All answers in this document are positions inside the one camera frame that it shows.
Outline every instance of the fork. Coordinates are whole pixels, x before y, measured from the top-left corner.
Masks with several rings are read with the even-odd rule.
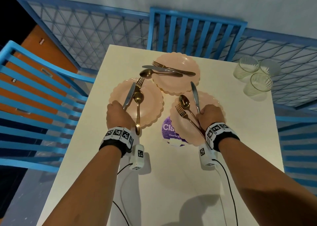
[[[167,66],[165,66],[163,64],[160,64],[160,63],[158,63],[156,61],[153,61],[152,65],[160,67],[160,68],[166,68],[166,69],[169,69],[169,70],[173,70],[174,72],[179,72],[179,73],[187,75],[187,76],[195,76],[196,75],[196,73],[194,73],[194,72],[183,71],[183,70],[179,70],[179,69],[175,69],[175,68],[169,68],[169,67],[167,67]]]
[[[141,89],[144,79],[145,79],[144,77],[140,77],[138,79],[137,83],[135,84],[135,92]]]
[[[176,107],[176,110],[177,110],[177,112],[179,113],[179,115],[180,115],[182,118],[185,118],[185,119],[187,119],[188,121],[190,121],[190,122],[197,128],[197,130],[200,132],[200,134],[205,138],[205,135],[204,135],[203,132],[200,130],[200,128],[199,128],[192,120],[190,120],[190,118],[188,117],[187,112],[185,112],[184,109],[183,109],[179,104],[177,104],[175,107]]]

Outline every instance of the purple sticker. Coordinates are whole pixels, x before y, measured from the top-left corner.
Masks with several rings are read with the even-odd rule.
[[[162,135],[163,138],[170,140],[170,139],[179,139],[182,140],[183,142],[187,142],[185,139],[182,139],[178,133],[174,131],[174,128],[172,127],[172,121],[170,117],[164,120],[163,125],[162,125]]]

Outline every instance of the person's left hand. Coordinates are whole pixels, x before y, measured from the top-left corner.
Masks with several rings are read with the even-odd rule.
[[[118,101],[113,101],[107,106],[107,127],[124,127],[127,129],[135,128],[135,122],[131,116],[123,110]]]

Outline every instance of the hand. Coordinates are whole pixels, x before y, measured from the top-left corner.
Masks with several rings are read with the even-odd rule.
[[[124,127],[127,129],[135,128],[135,122],[131,116],[123,110],[122,105],[118,101],[113,101],[107,106],[107,127]]]
[[[213,123],[224,123],[224,115],[221,108],[215,105],[208,104],[200,113],[197,114],[200,126],[206,131],[206,129]]]

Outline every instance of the plate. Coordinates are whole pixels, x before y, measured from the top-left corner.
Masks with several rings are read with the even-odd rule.
[[[192,57],[180,52],[172,52],[158,57],[155,61],[170,68],[196,73],[195,76],[190,77],[183,75],[181,78],[153,74],[153,81],[165,93],[179,96],[184,92],[192,90],[190,83],[191,81],[194,82],[196,86],[198,85],[200,80],[200,69]]]
[[[189,99],[190,102],[190,110],[196,115],[198,113],[194,96],[192,92],[185,92],[184,95]],[[220,105],[217,99],[215,99],[213,96],[209,95],[206,92],[198,91],[198,97],[199,97],[199,106],[200,109],[203,109],[208,104],[213,104],[217,107],[221,108],[222,113],[224,116],[226,116],[223,107]],[[200,134],[200,132],[194,127],[193,124],[190,123],[187,119],[182,118],[179,113],[177,112],[175,106],[179,103],[178,97],[175,99],[175,101],[172,103],[172,108],[170,110],[170,119],[172,121],[172,126],[182,139],[185,139],[188,144],[193,144],[194,146],[199,146],[203,143],[205,143],[205,138]],[[188,117],[196,123],[196,125],[199,125],[197,121],[194,119],[194,117],[191,115],[191,113],[188,110],[185,110],[188,114]]]
[[[118,84],[110,94],[109,103],[117,100],[121,105],[124,104],[125,98],[131,88],[133,82],[137,82],[138,78],[130,78]],[[144,94],[144,100],[140,104],[140,126],[145,128],[155,122],[163,111],[163,95],[160,89],[153,83],[152,80],[145,79],[141,87],[141,92]],[[132,99],[130,105],[126,109],[132,119],[137,120],[137,104]]]

